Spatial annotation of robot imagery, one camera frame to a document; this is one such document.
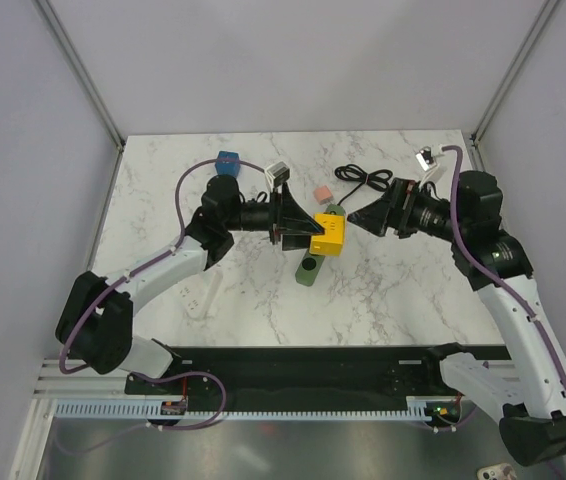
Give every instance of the yellow block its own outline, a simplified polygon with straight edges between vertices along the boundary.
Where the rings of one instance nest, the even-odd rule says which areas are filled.
[[[313,255],[340,255],[345,240],[345,217],[331,213],[317,213],[314,215],[314,220],[325,229],[325,234],[312,236],[310,253]]]

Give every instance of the white wall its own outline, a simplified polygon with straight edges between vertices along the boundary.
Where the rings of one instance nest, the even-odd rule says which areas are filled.
[[[566,2],[488,128],[481,151],[504,190],[508,224],[529,252],[566,351]]]
[[[52,0],[125,135],[473,130],[543,0]]]
[[[29,0],[0,1],[0,479],[115,151]]]

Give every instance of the black circle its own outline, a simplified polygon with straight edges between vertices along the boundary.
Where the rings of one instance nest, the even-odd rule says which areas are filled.
[[[314,270],[316,268],[316,260],[312,257],[307,257],[301,262],[301,265],[305,270]]]

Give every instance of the green object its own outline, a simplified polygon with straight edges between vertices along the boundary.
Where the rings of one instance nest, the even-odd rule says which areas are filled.
[[[330,204],[327,206],[325,213],[345,216],[345,209],[338,205]],[[306,287],[314,285],[324,261],[325,257],[323,255],[312,255],[309,250],[306,251],[301,259],[299,268],[296,269],[296,283],[300,283]]]

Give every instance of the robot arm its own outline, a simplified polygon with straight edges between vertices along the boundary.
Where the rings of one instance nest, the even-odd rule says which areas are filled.
[[[269,232],[271,243],[281,243],[283,250],[307,248],[312,235],[324,233],[292,198],[285,164],[266,169],[265,175],[271,190],[268,201],[243,201],[236,179],[217,175],[208,182],[201,207],[182,238],[106,277],[90,271],[80,275],[56,328],[56,338],[67,344],[74,334],[72,355],[100,374],[121,368],[161,377],[172,364],[173,353],[156,340],[132,334],[133,318],[147,303],[218,263],[234,244],[231,231]],[[79,326],[101,295],[105,296],[98,307]]]
[[[421,150],[417,159],[426,176],[436,168],[429,149]],[[521,244],[501,229],[503,194],[496,179],[477,171],[455,174],[456,232],[450,202],[433,198],[426,182],[400,178],[380,199],[351,213],[348,221],[377,236],[392,228],[399,238],[421,231],[451,243],[457,268],[499,328],[520,384],[493,374],[458,344],[431,350],[433,381],[463,392],[490,415],[508,451],[522,465],[564,455],[566,381],[556,365],[566,372],[566,358],[541,306],[532,266]],[[468,252],[481,268],[468,259]],[[503,282],[534,306],[533,318]]]

